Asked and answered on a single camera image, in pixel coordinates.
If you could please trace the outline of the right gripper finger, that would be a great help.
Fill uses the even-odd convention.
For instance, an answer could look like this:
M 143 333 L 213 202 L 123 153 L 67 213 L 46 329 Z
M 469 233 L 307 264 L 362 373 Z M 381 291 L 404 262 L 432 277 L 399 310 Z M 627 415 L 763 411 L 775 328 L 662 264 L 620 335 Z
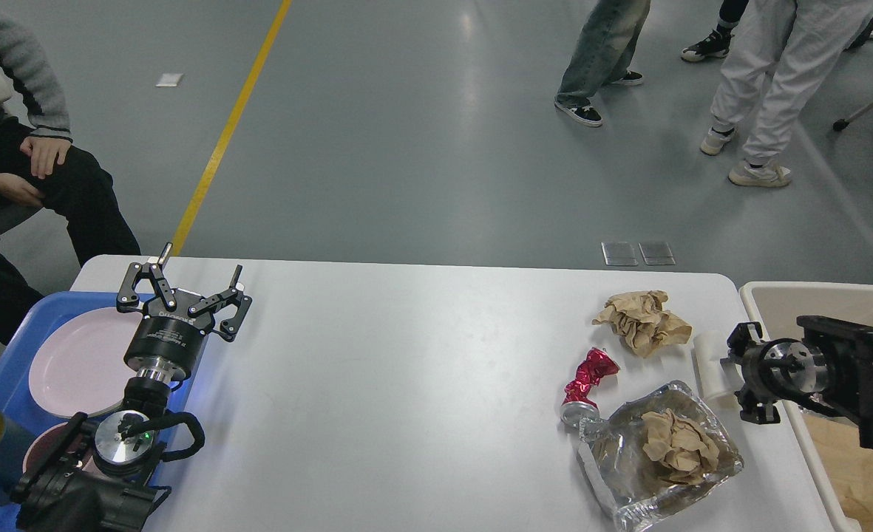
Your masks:
M 741 388 L 735 392 L 735 398 L 741 407 L 740 418 L 743 421 L 757 425 L 781 422 L 781 416 L 776 407 L 776 398 L 768 396 L 768 394 L 758 394 L 751 388 Z
M 760 366 L 764 360 L 765 340 L 760 322 L 743 322 L 737 324 L 727 337 L 727 353 L 722 363 L 737 364 L 737 366 Z

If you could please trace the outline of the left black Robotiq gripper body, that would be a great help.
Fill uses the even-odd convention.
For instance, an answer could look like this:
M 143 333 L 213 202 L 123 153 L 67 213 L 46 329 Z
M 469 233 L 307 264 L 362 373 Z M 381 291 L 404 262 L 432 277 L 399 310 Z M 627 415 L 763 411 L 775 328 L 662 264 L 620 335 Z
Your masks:
M 139 370 L 142 361 L 163 359 L 174 367 L 173 381 L 192 377 L 202 357 L 207 334 L 212 330 L 210 316 L 189 318 L 168 311 L 142 317 L 126 348 L 125 364 Z

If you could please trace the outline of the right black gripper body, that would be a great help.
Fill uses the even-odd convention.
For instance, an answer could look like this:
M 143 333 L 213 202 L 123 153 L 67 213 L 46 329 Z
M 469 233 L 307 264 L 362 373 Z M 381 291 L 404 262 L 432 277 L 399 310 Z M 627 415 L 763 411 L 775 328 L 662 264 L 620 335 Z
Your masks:
M 741 374 L 761 402 L 804 403 L 829 389 L 829 362 L 821 348 L 791 338 L 748 347 Z

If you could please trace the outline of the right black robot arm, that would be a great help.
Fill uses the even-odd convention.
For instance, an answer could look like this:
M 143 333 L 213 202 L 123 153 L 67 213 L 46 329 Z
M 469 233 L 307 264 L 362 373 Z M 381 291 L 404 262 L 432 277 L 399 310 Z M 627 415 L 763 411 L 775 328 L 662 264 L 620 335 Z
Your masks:
M 800 316 L 801 339 L 764 340 L 758 322 L 727 337 L 729 360 L 741 370 L 735 394 L 741 419 L 758 425 L 781 418 L 779 400 L 826 417 L 845 417 L 873 450 L 873 327 L 827 316 Z

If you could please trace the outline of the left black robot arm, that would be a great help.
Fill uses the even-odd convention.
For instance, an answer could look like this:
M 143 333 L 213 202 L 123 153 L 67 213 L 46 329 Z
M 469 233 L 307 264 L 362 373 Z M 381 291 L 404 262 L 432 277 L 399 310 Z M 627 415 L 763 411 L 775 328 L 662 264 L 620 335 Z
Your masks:
M 20 530 L 140 531 L 171 493 L 169 485 L 152 484 L 156 468 L 204 446 L 200 421 L 170 410 L 169 398 L 193 376 L 210 335 L 236 339 L 251 297 L 240 282 L 241 265 L 229 286 L 210 296 L 170 286 L 171 249 L 126 270 L 115 306 L 140 317 L 124 354 L 135 373 L 119 407 L 101 421 L 73 415 L 21 475 L 10 492 Z

